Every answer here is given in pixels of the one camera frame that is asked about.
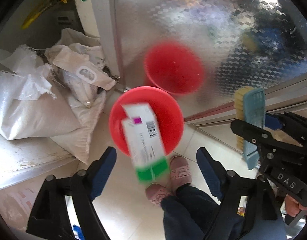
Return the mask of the person right hand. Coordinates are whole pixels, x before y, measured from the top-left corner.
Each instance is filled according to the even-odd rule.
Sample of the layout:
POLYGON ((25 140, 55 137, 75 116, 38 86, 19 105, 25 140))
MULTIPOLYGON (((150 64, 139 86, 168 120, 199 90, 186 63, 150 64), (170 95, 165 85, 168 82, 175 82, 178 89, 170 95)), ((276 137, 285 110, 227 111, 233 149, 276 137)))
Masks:
POLYGON ((300 211, 307 211, 307 207, 302 206, 294 198, 287 194, 285 197, 285 210, 289 216, 296 217, 300 211))

